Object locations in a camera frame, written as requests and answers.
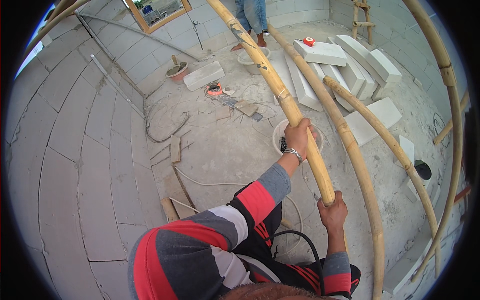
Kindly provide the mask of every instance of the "window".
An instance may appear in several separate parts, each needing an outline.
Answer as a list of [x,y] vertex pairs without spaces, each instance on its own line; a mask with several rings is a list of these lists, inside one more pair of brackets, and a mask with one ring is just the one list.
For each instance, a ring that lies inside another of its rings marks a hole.
[[124,0],[146,33],[192,10],[188,0]]

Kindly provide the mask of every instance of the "jeans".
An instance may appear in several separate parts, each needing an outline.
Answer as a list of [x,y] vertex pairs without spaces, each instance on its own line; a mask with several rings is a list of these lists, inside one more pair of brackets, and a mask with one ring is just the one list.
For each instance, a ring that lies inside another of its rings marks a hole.
[[235,0],[236,17],[246,31],[253,29],[256,34],[267,29],[265,0]]

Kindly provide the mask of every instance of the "striped sweatshirt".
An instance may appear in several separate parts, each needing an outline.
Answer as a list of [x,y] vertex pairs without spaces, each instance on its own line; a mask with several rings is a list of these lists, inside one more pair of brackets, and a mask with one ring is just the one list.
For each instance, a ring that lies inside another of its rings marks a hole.
[[[289,192],[290,178],[275,163],[229,204],[148,230],[138,239],[129,258],[132,298],[217,299],[241,284],[281,282],[281,274],[275,274],[266,263],[231,251]],[[346,252],[326,257],[323,276],[326,295],[350,298]]]

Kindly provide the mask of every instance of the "bare foot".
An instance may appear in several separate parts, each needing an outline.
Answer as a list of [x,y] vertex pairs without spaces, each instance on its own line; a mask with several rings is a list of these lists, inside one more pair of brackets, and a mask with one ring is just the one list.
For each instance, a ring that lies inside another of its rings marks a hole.
[[243,48],[243,46],[241,44],[238,44],[235,47],[233,47],[232,49],[230,49],[230,51],[236,51],[236,50],[239,50],[239,49],[242,49],[242,48]]

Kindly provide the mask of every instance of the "left hand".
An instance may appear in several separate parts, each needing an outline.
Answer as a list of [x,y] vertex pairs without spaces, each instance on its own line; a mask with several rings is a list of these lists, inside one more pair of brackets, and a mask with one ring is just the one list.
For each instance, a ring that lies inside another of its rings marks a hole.
[[303,160],[307,158],[307,130],[312,132],[314,139],[317,138],[317,133],[313,132],[313,126],[311,125],[309,118],[301,119],[296,127],[292,127],[289,123],[285,128],[287,147],[295,149],[301,155]]

